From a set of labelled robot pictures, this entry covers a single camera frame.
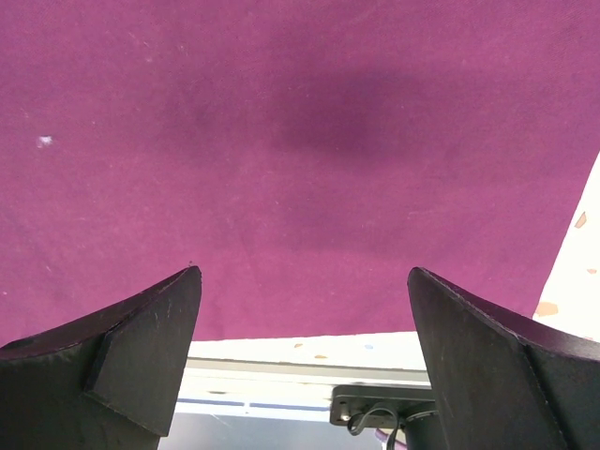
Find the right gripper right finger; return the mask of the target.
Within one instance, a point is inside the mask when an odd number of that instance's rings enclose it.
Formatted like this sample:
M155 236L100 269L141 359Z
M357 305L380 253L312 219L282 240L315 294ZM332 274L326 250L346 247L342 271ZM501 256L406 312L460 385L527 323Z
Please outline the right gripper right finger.
M407 285L448 448L598 448L598 343L424 268Z

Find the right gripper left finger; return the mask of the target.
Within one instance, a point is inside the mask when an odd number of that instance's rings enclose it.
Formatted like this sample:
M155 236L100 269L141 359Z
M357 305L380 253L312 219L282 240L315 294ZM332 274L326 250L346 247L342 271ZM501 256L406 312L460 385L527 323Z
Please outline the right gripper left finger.
M156 449L173 421L202 295L190 266L1 349L4 449Z

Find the purple surgical cloth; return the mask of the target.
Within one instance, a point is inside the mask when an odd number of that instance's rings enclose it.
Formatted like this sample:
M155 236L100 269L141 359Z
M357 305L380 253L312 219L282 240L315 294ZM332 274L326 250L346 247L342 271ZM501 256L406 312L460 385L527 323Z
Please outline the purple surgical cloth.
M196 339L529 315L598 151L595 1L5 1L1 339L191 265Z

